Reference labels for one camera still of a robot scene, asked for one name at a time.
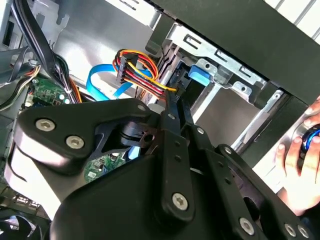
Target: blue release clip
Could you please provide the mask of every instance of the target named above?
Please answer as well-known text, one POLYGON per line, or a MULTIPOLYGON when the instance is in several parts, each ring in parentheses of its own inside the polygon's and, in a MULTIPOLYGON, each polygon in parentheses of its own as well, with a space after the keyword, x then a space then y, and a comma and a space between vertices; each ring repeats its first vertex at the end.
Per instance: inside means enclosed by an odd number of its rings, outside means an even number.
POLYGON ((188 76, 205 87, 210 83, 210 74, 196 65, 192 65, 188 76))

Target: green circuit board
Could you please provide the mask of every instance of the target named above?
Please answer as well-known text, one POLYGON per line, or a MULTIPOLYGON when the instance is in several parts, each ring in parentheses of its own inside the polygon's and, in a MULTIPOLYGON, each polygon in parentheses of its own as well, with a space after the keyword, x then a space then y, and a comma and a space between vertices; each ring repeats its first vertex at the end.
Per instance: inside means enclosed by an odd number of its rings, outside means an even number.
POLYGON ((27 101, 32 101, 33 107, 54 106, 70 103, 65 91, 50 79, 37 77, 29 87, 27 101))
POLYGON ((89 161, 84 168, 84 180, 86 183, 90 183, 123 164, 125 164, 123 153, 118 156, 109 154, 89 161))

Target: metal slot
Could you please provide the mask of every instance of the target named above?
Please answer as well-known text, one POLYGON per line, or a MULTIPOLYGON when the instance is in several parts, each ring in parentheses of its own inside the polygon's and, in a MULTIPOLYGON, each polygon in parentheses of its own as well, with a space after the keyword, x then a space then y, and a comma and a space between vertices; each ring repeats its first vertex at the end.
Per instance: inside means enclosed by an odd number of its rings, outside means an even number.
POLYGON ((7 24, 6 30, 5 30, 5 34, 3 37, 3 41, 2 41, 3 45, 5 45, 7 47, 10 46, 11 38, 14 33, 14 27, 15 27, 15 24, 11 21, 8 21, 8 24, 7 24))
POLYGON ((136 11, 137 9, 133 6, 131 6, 129 3, 127 3, 126 1, 123 0, 119 0, 121 3, 123 3, 124 5, 126 5, 127 7, 131 8, 132 10, 136 11))
POLYGON ((186 35, 185 38, 183 39, 183 41, 185 41, 187 44, 189 44, 191 47, 198 49, 198 47, 196 46, 196 44, 201 44, 200 41, 198 41, 197 39, 193 38, 190 35, 186 35))

